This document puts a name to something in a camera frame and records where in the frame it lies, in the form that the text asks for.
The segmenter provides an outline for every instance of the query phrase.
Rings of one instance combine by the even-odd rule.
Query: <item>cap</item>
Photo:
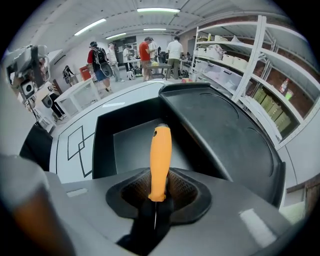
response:
[[[98,46],[97,42],[96,42],[96,41],[92,41],[92,42],[90,43],[89,48],[90,48],[90,47],[96,47],[96,46]]]

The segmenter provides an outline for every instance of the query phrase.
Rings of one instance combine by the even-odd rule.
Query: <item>bottle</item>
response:
[[[284,94],[284,92],[286,91],[287,89],[287,86],[288,86],[288,83],[289,83],[289,78],[287,78],[282,84],[281,84],[281,87],[279,89],[280,93]]]

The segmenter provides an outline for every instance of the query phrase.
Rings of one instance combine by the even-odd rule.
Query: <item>black line marking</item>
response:
[[[59,136],[58,136],[58,141],[56,143],[56,152],[55,152],[55,174],[58,175],[58,145],[59,145]]]
[[[88,173],[85,173],[84,165],[82,163],[82,158],[81,158],[81,150],[80,150],[80,143],[78,144],[78,149],[79,149],[79,159],[80,159],[80,165],[81,165],[81,170],[82,170],[82,175],[83,177],[87,177],[90,173],[92,173],[92,170],[89,171]]]
[[[91,133],[88,137],[86,137],[84,140],[87,140],[87,139],[89,139],[92,135],[94,135],[96,132],[94,132],[94,133]]]
[[[67,157],[68,157],[68,161],[73,158],[78,152],[75,152],[71,157],[69,157],[69,137],[74,134],[77,130],[81,129],[81,133],[82,133],[82,141],[84,141],[84,131],[83,131],[83,126],[81,125],[79,128],[77,128],[76,130],[74,130],[71,134],[69,134],[68,136],[68,140],[67,140]]]
[[[294,167],[294,163],[292,162],[292,159],[291,159],[291,156],[290,156],[289,151],[288,151],[288,149],[287,149],[287,146],[285,145],[284,147],[285,147],[286,151],[288,152],[288,156],[289,156],[289,158],[290,158],[290,161],[291,161],[291,164],[292,164],[292,168],[293,168],[293,173],[294,173],[294,177],[295,177],[295,182],[296,182],[296,184],[298,185],[298,179],[297,179],[297,175],[296,175],[296,170],[295,170],[295,167]]]

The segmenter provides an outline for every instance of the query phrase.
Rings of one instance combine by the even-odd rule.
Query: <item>black tray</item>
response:
[[[274,206],[285,184],[285,163],[264,131],[209,83],[164,86],[159,97],[177,116],[222,178],[240,183]]]

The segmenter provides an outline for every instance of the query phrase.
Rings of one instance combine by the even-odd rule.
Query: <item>red shirt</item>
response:
[[[139,53],[142,61],[150,61],[150,53],[147,53],[147,49],[149,50],[149,45],[146,42],[140,43]]]
[[[89,64],[92,64],[92,63],[94,62],[94,59],[93,59],[93,50],[90,50],[90,51],[89,51],[89,55],[88,55],[88,60],[87,60],[87,62],[88,62]]]

